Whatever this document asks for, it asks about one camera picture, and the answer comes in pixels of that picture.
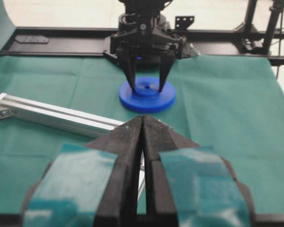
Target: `black frame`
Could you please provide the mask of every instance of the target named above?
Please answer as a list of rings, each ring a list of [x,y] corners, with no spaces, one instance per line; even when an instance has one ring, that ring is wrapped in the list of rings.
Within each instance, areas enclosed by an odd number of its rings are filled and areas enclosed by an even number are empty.
[[[284,56],[272,56],[267,53],[246,53],[244,40],[260,41],[267,38],[267,31],[258,32],[252,25],[257,0],[249,0],[245,21],[238,30],[173,30],[184,35],[202,54],[228,56],[267,57],[272,66],[284,65]],[[284,32],[276,30],[276,21],[268,24],[267,30],[273,31],[270,37],[283,40]],[[104,39],[117,32],[109,28],[58,28],[58,27],[17,27],[14,34],[0,51],[0,56],[63,56],[63,57],[104,57]],[[25,43],[15,41],[17,35],[28,37],[42,35],[48,43]],[[139,223],[148,224],[153,220],[138,215]],[[256,214],[257,227],[284,227],[284,214]],[[0,214],[0,227],[20,226],[20,214]]]

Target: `blue gear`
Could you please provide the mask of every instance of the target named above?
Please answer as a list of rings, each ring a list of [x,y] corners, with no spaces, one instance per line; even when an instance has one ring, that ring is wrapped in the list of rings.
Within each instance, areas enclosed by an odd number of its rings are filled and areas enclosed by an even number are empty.
[[[135,92],[132,91],[129,83],[125,82],[121,85],[119,92],[122,105],[142,114],[166,110],[174,103],[176,91],[170,83],[166,82],[162,92],[159,93],[159,82],[158,78],[138,77]]]

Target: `metal bracket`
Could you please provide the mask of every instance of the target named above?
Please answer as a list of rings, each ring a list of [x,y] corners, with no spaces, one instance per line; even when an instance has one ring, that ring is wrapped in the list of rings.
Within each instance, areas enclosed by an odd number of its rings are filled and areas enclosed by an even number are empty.
[[[176,30],[177,31],[185,31],[188,29],[189,26],[191,26],[195,21],[194,16],[179,16],[176,17]]]
[[[17,35],[15,40],[21,44],[47,44],[49,39],[43,35]]]
[[[89,137],[107,134],[124,122],[81,111],[0,94],[0,119],[15,117]]]

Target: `screw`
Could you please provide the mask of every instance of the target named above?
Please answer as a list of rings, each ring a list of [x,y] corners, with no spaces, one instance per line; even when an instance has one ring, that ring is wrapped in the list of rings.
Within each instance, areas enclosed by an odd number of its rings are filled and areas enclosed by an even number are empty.
[[[145,30],[146,27],[147,27],[146,24],[141,24],[141,25],[140,25],[140,29],[141,29],[141,30]]]

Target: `white floor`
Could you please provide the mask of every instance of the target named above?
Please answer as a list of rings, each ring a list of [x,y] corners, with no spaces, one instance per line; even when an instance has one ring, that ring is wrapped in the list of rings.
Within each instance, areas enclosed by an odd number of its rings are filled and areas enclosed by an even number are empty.
[[[4,0],[7,12],[17,26],[117,27],[124,7],[118,0]],[[233,29],[245,16],[248,0],[174,0],[164,10],[174,27],[175,16],[195,15],[191,29]],[[265,30],[271,0],[258,0],[254,24]],[[278,45],[272,48],[277,54]],[[284,66],[279,83],[284,91]]]

